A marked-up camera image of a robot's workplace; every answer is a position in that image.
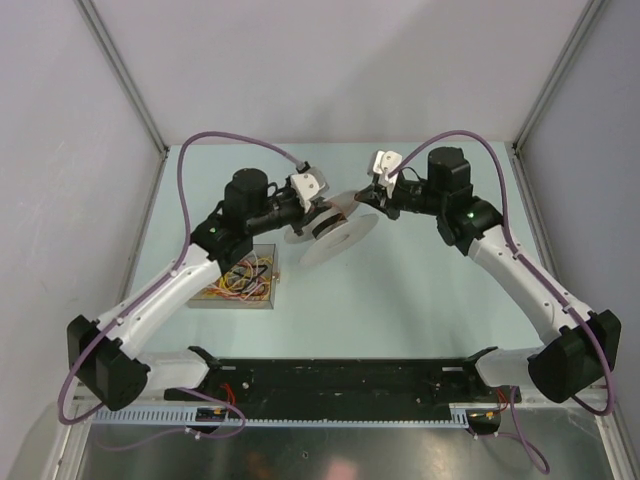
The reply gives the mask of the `grey perforated cable spool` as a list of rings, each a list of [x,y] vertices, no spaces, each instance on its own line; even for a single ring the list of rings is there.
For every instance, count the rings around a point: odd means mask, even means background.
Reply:
[[[320,208],[312,217],[303,235],[295,235],[290,227],[285,229],[284,241],[288,244],[310,242],[299,263],[305,267],[322,264],[361,241],[377,225],[376,214],[351,218],[358,208],[355,191],[346,191],[329,199],[320,200]]]

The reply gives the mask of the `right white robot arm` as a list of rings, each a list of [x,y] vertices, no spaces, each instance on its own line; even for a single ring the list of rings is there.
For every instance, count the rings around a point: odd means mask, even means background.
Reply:
[[[356,200],[392,220],[403,212],[435,217],[444,242],[494,278],[543,344],[538,349],[492,349],[482,354],[461,376],[463,393],[484,401],[497,386],[530,387],[563,403],[607,380],[615,367],[620,320],[609,310],[595,312],[531,258],[509,234],[504,216],[474,194],[463,151],[432,150],[426,177],[415,180],[405,177],[401,161],[396,152],[377,152],[369,168],[372,182]]]

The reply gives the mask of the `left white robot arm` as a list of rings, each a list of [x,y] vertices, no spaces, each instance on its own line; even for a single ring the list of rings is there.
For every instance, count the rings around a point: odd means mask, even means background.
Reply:
[[[118,411],[154,390],[187,388],[202,400],[219,392],[221,376],[203,349],[154,355],[143,349],[179,308],[247,256],[256,236],[301,225],[328,188],[315,168],[289,176],[275,192],[269,187],[263,171],[237,171],[216,209],[187,230],[185,247],[163,272],[98,319],[78,316],[69,324],[71,373],[102,406]]]

